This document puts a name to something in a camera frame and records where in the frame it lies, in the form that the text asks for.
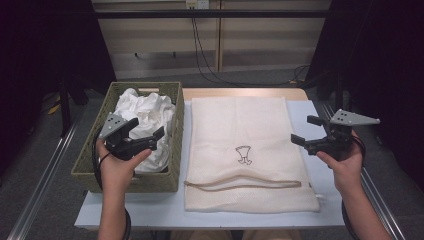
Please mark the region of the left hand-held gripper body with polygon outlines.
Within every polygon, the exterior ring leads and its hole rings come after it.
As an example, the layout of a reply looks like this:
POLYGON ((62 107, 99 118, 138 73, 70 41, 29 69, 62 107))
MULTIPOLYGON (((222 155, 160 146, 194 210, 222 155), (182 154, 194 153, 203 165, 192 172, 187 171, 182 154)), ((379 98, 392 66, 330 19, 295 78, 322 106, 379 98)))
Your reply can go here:
POLYGON ((157 149, 157 141, 153 135, 149 137, 132 139, 127 130, 129 120, 119 115, 109 113, 99 133, 99 138, 106 143, 106 148, 118 159, 130 160, 145 149, 157 149))

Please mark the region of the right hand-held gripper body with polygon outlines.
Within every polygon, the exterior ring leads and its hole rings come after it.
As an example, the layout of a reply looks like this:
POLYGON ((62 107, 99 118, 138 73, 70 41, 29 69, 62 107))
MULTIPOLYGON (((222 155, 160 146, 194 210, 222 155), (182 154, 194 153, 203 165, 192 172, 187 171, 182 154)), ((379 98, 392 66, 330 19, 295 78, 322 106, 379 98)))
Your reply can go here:
POLYGON ((306 140, 304 149, 309 155, 315 155, 317 152, 322 151, 337 161, 342 161, 354 142, 352 127, 379 123, 380 120, 378 118, 371 118, 339 109, 329 120, 324 120, 322 126, 326 131, 326 136, 317 140, 306 140))

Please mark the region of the white garment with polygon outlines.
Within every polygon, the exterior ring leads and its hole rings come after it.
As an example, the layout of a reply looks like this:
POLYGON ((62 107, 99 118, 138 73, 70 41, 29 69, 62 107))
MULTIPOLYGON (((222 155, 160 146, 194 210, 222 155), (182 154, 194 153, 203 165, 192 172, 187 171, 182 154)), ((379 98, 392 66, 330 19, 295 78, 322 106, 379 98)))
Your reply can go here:
POLYGON ((176 107, 169 96, 161 96, 157 93, 140 96, 133 88, 126 89, 119 96, 114 114, 125 120, 137 118, 139 121, 139 125, 129 132, 130 138, 140 139, 152 136, 160 127, 163 127, 165 131, 165 135, 157 143, 157 149, 135 168, 137 174, 160 172, 168 166, 175 111, 176 107))

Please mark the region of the green woven basket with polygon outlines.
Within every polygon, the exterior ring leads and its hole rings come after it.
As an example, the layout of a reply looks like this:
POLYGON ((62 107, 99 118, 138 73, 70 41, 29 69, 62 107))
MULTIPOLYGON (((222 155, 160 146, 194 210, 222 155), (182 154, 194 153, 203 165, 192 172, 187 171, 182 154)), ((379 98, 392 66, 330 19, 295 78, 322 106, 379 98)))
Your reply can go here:
POLYGON ((94 174, 95 165, 93 164, 93 157, 96 155, 96 151, 93 149, 93 142, 97 137, 97 131, 103 127, 107 115, 115 109, 119 96, 128 88, 135 89, 141 96, 148 96, 154 89, 159 95, 168 96, 172 104, 176 107, 176 112, 172 120, 168 166, 162 172, 136 174, 128 188, 128 192, 177 192, 179 186, 185 109, 182 85, 180 82, 112 83, 109 86, 105 100, 101 105, 94 125, 88 134, 71 174, 89 191, 101 191, 94 174))

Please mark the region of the cream mesh laundry bag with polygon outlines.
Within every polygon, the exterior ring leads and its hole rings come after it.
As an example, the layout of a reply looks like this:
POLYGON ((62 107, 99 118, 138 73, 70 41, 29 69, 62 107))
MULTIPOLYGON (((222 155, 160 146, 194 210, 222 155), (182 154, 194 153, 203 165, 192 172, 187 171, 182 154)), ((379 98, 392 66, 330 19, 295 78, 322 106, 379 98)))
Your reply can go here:
POLYGON ((194 98, 191 110, 186 210, 320 210, 283 98, 194 98))

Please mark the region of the person's right hand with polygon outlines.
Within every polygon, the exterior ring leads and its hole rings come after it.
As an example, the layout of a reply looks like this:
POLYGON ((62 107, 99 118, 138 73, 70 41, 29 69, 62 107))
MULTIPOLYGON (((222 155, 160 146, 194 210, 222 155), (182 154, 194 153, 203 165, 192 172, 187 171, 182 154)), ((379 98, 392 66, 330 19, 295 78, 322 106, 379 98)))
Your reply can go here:
POLYGON ((359 192, 361 186, 361 168, 363 156, 361 147, 353 143, 345 159, 337 161, 329 154, 319 151, 316 156, 333 170, 334 184, 342 196, 359 192))

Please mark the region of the person's left hand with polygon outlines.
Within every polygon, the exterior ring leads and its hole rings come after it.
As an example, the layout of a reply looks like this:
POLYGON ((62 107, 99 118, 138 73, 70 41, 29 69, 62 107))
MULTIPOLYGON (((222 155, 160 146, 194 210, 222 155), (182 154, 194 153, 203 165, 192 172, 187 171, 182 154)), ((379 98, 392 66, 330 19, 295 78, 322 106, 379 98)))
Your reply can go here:
POLYGON ((124 195, 133 178, 135 168, 152 153, 146 149, 124 161, 116 158, 106 148, 103 140, 96 141, 96 150, 101 157, 101 179, 102 188, 105 196, 124 195))

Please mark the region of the black metal stand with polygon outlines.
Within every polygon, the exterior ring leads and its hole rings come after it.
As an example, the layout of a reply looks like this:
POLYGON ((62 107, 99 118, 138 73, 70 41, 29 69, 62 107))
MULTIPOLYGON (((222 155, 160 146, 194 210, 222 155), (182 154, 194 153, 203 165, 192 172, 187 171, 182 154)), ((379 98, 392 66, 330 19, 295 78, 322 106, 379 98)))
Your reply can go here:
POLYGON ((61 115, 62 115, 62 133, 61 136, 64 137, 70 127, 71 127, 71 114, 69 107, 69 95, 66 86, 66 78, 63 77, 60 82, 60 106, 61 106, 61 115))

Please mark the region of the yellow floor tape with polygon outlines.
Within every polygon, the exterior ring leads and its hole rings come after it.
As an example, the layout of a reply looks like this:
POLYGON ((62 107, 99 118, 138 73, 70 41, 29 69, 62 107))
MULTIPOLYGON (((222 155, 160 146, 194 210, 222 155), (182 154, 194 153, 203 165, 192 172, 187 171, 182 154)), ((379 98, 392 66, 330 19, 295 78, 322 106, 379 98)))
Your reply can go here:
POLYGON ((52 114, 56 113, 58 111, 58 109, 60 108, 60 106, 61 106, 61 97, 58 97, 55 100, 54 104, 49 108, 47 114, 52 115, 52 114))

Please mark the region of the dark curtain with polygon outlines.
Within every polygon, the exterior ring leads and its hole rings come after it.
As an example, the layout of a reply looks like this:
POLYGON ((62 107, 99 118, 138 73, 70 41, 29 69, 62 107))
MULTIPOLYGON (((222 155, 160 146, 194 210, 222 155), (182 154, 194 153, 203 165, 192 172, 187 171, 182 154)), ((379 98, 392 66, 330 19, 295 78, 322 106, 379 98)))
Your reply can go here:
POLYGON ((0 0, 0 176, 41 112, 43 97, 65 88, 106 93, 115 72, 92 0, 0 0))
POLYGON ((330 0, 307 74, 326 99, 342 85, 401 169, 424 190, 424 0, 330 0))

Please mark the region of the person's right leg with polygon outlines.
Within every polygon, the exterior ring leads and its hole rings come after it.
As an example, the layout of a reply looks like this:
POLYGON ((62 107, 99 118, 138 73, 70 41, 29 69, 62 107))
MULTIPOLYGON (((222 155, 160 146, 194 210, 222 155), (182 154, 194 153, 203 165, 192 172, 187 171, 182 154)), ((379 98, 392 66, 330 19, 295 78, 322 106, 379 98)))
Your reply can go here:
POLYGON ((297 230, 246 230, 242 240, 302 240, 297 230))

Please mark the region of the person's leg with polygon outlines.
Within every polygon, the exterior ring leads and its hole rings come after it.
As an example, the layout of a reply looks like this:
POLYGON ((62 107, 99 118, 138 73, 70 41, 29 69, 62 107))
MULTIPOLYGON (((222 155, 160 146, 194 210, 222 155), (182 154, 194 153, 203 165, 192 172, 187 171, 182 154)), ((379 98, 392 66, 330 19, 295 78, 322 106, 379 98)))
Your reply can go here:
POLYGON ((233 237, 229 231, 184 230, 173 231, 170 240, 233 240, 233 237))
POLYGON ((246 230, 242 240, 302 240, 297 230, 246 230))

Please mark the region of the person's left leg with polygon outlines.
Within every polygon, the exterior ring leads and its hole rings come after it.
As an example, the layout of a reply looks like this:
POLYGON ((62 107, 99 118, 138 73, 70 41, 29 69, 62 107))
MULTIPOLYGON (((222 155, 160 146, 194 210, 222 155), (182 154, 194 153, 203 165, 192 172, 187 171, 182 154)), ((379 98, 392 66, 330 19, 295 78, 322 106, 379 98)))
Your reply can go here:
POLYGON ((233 240, 233 237, 229 231, 184 230, 173 231, 170 240, 233 240))

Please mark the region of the black horizontal bar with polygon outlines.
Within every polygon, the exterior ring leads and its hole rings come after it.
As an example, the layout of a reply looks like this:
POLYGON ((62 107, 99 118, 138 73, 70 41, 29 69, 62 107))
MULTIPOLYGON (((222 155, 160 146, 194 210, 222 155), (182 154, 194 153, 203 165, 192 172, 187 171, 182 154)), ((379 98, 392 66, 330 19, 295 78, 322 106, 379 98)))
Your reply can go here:
POLYGON ((327 18, 328 10, 139 10, 97 11, 99 19, 136 18, 327 18))

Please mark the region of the metal floor rail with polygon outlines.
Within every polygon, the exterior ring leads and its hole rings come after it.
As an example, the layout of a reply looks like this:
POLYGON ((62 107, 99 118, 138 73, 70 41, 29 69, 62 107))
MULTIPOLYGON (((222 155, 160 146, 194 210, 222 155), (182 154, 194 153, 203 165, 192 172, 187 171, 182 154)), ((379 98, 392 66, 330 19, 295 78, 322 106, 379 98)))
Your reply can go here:
POLYGON ((361 169, 361 181, 367 197, 369 198, 372 206, 374 207, 374 210, 376 211, 386 230, 390 233, 391 237, 394 240, 406 240, 400 229, 400 226, 397 223, 397 220, 395 219, 365 167, 362 167, 361 169))
POLYGON ((25 240, 28 232, 42 206, 45 196, 50 188, 53 177, 72 142, 76 128, 81 120, 84 110, 78 110, 76 116, 72 119, 71 125, 67 132, 60 138, 53 155, 50 157, 48 165, 38 181, 35 190, 31 194, 30 199, 21 211, 17 221, 15 222, 7 240, 25 240))

